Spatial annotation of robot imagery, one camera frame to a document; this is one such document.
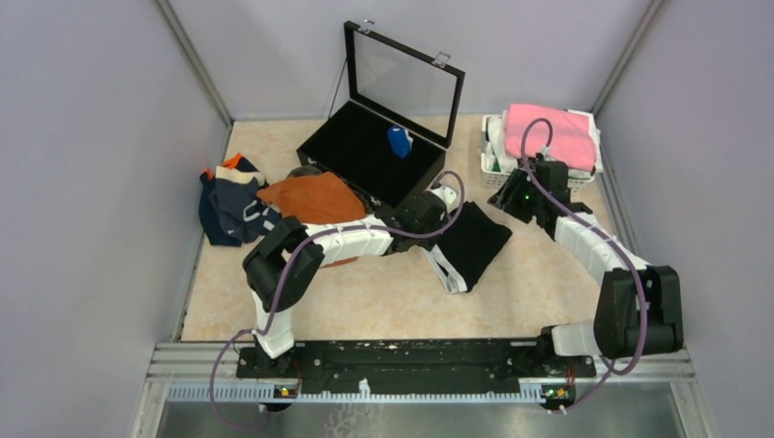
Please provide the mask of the black display case glass lid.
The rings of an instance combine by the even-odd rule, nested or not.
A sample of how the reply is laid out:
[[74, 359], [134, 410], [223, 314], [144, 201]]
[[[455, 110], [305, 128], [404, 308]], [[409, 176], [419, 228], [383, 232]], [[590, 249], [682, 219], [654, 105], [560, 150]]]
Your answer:
[[[348, 97], [297, 149], [301, 163], [332, 172], [391, 214], [428, 187], [445, 166], [465, 72], [449, 55], [427, 55], [368, 23], [343, 25]], [[406, 128], [413, 148], [392, 153], [387, 131]]]

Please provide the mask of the royal blue underwear white trim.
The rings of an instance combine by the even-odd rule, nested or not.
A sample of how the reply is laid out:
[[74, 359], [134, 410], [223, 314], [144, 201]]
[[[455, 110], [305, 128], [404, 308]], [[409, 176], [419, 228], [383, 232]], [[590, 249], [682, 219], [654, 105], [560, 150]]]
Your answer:
[[405, 159], [413, 148], [413, 137], [406, 128], [392, 125], [387, 131], [387, 138], [392, 153], [401, 159]]

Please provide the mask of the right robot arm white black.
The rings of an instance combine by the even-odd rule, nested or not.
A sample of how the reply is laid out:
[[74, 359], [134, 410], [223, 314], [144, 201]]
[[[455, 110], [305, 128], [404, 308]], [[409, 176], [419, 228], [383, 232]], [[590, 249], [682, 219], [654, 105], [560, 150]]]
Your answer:
[[634, 359], [680, 350], [684, 332], [676, 271], [633, 254], [588, 206], [572, 201], [565, 164], [541, 159], [528, 164], [527, 170], [513, 171], [488, 203], [525, 224], [535, 222], [601, 288], [593, 319], [543, 329], [549, 342], [535, 351], [538, 369], [559, 376], [572, 356]]

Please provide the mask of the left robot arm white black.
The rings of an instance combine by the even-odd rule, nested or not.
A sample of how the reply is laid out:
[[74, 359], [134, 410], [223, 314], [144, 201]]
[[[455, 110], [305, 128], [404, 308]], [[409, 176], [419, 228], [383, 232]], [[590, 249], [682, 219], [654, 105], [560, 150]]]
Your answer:
[[260, 348], [258, 366], [271, 377], [291, 369], [292, 308], [322, 267], [400, 254], [416, 246], [431, 249], [449, 228], [460, 196], [436, 183], [391, 216], [370, 214], [337, 224], [303, 224], [295, 216], [281, 220], [242, 263], [256, 307], [256, 327], [250, 335]]

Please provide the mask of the navy underwear orange waistband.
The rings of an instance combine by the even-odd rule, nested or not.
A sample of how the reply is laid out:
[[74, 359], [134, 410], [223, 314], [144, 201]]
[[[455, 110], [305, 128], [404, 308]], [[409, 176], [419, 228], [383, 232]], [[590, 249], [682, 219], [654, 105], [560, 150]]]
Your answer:
[[211, 169], [205, 169], [199, 175], [202, 185], [198, 205], [199, 221], [211, 245], [239, 247], [244, 243], [242, 217], [244, 207], [248, 204], [246, 188], [243, 184], [226, 179], [226, 176], [232, 176], [232, 171], [254, 169], [242, 153], [237, 153], [218, 167], [222, 178], [218, 178]]

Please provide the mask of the black underwear white trim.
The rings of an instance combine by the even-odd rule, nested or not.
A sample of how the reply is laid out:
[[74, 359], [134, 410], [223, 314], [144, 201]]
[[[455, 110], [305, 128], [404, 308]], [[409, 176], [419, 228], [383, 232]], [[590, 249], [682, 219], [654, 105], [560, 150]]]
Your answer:
[[424, 254], [447, 293], [469, 293], [511, 236], [476, 203], [465, 202], [453, 226]]

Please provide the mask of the dark blue underwear cream waistband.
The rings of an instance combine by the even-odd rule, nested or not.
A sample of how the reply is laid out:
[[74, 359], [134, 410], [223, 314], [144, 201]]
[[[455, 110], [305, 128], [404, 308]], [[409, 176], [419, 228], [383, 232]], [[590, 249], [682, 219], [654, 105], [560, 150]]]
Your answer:
[[267, 181], [261, 172], [216, 168], [210, 201], [227, 236], [249, 244], [271, 232], [281, 221], [280, 211], [257, 196], [266, 187]]

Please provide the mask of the orange underwear cream waistband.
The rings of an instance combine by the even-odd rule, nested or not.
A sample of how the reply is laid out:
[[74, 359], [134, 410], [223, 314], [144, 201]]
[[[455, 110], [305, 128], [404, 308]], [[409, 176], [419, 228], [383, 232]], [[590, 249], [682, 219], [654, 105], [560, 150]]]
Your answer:
[[257, 197], [282, 217], [295, 216], [303, 224], [336, 224], [368, 215], [363, 201], [331, 172], [286, 178], [260, 189]]

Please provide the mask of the olive grey underwear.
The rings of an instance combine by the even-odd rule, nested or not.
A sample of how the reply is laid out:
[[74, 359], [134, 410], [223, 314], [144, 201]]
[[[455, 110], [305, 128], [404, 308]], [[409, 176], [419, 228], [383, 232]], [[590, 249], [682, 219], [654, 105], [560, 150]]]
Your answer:
[[302, 177], [302, 176], [321, 175], [322, 173], [323, 173], [323, 171], [321, 169], [317, 168], [314, 165], [307, 164], [307, 165], [302, 165], [302, 166], [299, 166], [299, 167], [291, 170], [288, 173], [287, 177], [288, 178], [298, 178], [298, 177]]

